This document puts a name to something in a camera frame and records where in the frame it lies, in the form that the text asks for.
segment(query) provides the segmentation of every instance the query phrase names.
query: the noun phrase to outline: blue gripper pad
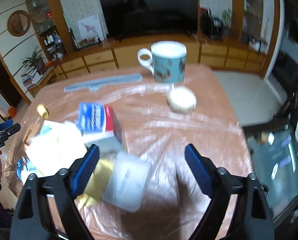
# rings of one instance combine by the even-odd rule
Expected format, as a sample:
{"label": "blue gripper pad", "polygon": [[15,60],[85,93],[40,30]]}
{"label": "blue gripper pad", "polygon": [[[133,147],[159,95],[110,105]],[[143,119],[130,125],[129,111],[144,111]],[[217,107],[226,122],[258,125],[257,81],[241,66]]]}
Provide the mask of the blue gripper pad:
{"label": "blue gripper pad", "polygon": [[76,199],[76,197],[83,194],[99,158],[99,147],[92,144],[84,156],[83,163],[76,174],[73,174],[73,177],[71,178],[71,197],[73,199]]}
{"label": "blue gripper pad", "polygon": [[210,198],[214,195],[213,182],[217,168],[209,158],[202,157],[193,144],[185,147],[185,160],[196,179],[201,192]]}

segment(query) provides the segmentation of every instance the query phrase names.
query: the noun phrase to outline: mug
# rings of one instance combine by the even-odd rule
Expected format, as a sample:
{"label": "mug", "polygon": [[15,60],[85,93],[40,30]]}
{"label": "mug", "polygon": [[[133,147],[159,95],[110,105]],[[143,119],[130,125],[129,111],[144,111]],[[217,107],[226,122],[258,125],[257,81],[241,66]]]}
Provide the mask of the mug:
{"label": "mug", "polygon": [[[140,58],[148,55],[148,60]],[[140,49],[138,61],[152,72],[158,82],[177,83],[185,79],[187,49],[176,41],[159,41],[151,45],[151,51]]]}

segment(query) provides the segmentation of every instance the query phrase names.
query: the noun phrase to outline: floor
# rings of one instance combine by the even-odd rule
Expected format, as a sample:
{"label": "floor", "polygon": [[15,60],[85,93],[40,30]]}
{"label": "floor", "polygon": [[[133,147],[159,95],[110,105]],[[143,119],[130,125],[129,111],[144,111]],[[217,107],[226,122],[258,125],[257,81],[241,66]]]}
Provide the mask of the floor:
{"label": "floor", "polygon": [[[264,82],[257,75],[223,71],[215,71],[215,75],[227,93],[242,126],[270,120],[281,105],[267,82]],[[27,108],[28,105],[22,101],[18,106],[17,115],[13,119],[14,122],[21,121]],[[5,165],[11,141],[12,139],[6,141],[5,146],[1,148],[3,152],[1,156],[3,166]],[[14,208],[17,198],[6,184],[2,184],[0,201],[4,207]]]}

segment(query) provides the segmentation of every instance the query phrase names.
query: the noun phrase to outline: plastic table cover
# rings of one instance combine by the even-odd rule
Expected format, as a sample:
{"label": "plastic table cover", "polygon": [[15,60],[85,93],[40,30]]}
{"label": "plastic table cover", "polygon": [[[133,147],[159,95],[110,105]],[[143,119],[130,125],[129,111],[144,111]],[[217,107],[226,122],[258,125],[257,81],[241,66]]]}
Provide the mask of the plastic table cover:
{"label": "plastic table cover", "polygon": [[[116,75],[141,73],[138,83],[107,85],[98,91],[88,89],[64,92],[78,82]],[[184,149],[193,143],[201,155],[231,174],[246,176],[252,172],[251,159],[236,114],[212,70],[199,64],[187,64],[185,85],[197,97],[194,112],[171,112],[167,94],[171,84],[156,83],[150,71],[140,67],[89,74],[44,87],[29,106],[21,121],[21,131],[12,142],[4,170],[9,188],[20,195],[23,187],[17,178],[17,161],[25,155],[22,138],[30,123],[42,123],[36,112],[42,103],[49,120],[74,121],[80,102],[110,104],[124,130],[130,154],[153,165],[152,177],[140,209],[129,213],[105,202],[83,207],[79,213],[95,239],[188,239],[210,202],[201,193],[184,159]],[[233,196],[217,238],[226,235],[234,212]],[[49,198],[54,223],[63,230],[54,198]]]}

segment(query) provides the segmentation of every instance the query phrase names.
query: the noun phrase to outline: green plant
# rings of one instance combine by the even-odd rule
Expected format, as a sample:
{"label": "green plant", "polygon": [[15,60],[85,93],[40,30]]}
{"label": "green plant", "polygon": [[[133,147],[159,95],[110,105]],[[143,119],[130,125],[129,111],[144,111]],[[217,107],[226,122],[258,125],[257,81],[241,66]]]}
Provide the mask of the green plant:
{"label": "green plant", "polygon": [[38,47],[36,47],[32,53],[32,57],[27,57],[27,59],[22,62],[22,66],[36,67],[42,59],[41,51],[42,49],[38,51]]}
{"label": "green plant", "polygon": [[227,28],[231,28],[232,11],[230,9],[224,10],[222,12],[222,21]]}

